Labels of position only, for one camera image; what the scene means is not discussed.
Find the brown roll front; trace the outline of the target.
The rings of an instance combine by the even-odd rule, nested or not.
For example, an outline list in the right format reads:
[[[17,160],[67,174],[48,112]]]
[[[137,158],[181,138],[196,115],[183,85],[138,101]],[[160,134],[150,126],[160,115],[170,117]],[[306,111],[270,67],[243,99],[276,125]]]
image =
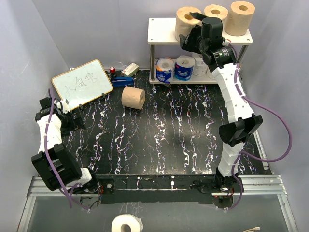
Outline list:
[[[231,3],[225,20],[224,30],[231,36],[243,36],[246,34],[255,13],[255,6],[247,1],[235,1]]]
[[[219,18],[224,23],[228,15],[228,10],[223,6],[211,4],[204,8],[204,15]]]

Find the blue Tempo roll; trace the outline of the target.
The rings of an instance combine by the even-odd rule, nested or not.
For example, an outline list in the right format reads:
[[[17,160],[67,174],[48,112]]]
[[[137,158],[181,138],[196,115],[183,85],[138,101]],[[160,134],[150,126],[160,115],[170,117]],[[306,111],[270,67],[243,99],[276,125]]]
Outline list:
[[[181,55],[176,59],[174,76],[178,80],[188,81],[193,73],[195,59],[190,56]]]

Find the white patterned paper roll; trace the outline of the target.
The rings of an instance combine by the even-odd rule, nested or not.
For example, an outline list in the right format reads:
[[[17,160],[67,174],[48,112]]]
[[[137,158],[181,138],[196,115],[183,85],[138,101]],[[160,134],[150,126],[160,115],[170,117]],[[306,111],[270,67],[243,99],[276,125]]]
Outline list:
[[[202,56],[197,53],[193,53],[192,57],[195,60],[195,65],[193,68],[193,75],[195,76],[205,75],[208,70],[208,66],[204,63]]]

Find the light blue roll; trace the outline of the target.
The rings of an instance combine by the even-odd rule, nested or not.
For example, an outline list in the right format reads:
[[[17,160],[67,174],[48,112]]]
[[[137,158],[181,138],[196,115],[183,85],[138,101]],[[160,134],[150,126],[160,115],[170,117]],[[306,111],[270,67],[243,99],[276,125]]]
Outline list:
[[[155,77],[158,81],[170,84],[174,75],[174,61],[170,58],[160,58],[155,63]]]

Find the plain white paper roll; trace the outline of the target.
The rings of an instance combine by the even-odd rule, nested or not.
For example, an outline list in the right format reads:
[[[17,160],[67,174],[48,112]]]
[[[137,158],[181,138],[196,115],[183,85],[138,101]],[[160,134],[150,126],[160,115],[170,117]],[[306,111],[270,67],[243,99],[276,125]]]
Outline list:
[[[207,70],[207,76],[210,78],[210,79],[213,79],[215,80],[215,77],[212,75],[212,73],[210,72],[210,69]]]

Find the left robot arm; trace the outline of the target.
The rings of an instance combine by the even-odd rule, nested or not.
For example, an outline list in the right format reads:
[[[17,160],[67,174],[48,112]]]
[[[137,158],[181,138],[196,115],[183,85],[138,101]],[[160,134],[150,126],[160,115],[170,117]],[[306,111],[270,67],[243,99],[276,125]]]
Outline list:
[[[64,186],[77,184],[73,193],[87,190],[94,193],[99,189],[100,181],[88,168],[82,168],[63,144],[63,137],[72,131],[85,129],[79,108],[69,109],[67,100],[46,97],[40,100],[41,110],[36,113],[35,121],[40,128],[40,147],[31,162],[51,191]]]

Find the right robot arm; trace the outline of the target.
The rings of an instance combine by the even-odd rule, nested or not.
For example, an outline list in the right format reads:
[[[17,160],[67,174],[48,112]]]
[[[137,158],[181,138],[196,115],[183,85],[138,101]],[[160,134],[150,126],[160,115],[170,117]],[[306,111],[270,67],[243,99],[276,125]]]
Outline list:
[[[215,175],[216,188],[225,192],[236,183],[240,152],[263,119],[254,113],[244,100],[244,94],[240,93],[237,81],[239,64],[233,49],[222,36],[221,19],[198,12],[190,12],[190,16],[200,21],[201,25],[194,26],[187,36],[179,35],[181,49],[202,55],[220,88],[227,109],[228,123],[219,127],[223,149]]]

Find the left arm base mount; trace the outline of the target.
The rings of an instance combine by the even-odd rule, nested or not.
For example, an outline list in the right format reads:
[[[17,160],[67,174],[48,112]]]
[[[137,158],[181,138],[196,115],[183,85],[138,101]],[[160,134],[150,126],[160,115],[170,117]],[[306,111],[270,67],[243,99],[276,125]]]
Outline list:
[[[111,195],[115,192],[115,181],[112,178],[101,178],[91,174],[92,179],[79,187],[81,193],[97,193],[100,200],[103,195]]]

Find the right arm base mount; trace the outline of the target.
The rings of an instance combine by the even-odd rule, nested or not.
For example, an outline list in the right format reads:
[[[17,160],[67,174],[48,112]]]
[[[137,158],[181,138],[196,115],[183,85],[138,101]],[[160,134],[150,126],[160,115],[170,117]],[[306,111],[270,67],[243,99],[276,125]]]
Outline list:
[[[241,179],[239,181],[232,176],[223,179],[217,176],[205,176],[194,180],[190,189],[196,189],[200,193],[222,193],[223,196],[231,197],[235,193],[244,192]]]

